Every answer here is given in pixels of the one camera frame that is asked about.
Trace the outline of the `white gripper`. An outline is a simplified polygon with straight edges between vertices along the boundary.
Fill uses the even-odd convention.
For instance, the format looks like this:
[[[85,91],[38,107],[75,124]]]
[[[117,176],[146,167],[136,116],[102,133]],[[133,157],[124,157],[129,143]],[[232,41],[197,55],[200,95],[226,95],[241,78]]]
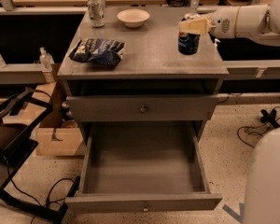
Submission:
[[[198,18],[181,21],[179,31],[193,35],[206,35],[216,38],[235,38],[235,24],[238,7],[222,7],[211,14],[211,20]]]

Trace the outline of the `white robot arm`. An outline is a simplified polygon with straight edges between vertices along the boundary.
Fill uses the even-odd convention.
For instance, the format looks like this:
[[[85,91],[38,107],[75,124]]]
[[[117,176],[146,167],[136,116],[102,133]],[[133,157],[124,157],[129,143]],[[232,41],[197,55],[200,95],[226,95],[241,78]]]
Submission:
[[[224,7],[195,15],[188,13],[179,31],[216,38],[248,38],[258,44],[280,47],[280,0],[270,5]],[[242,224],[280,224],[280,125],[256,144],[245,184]]]

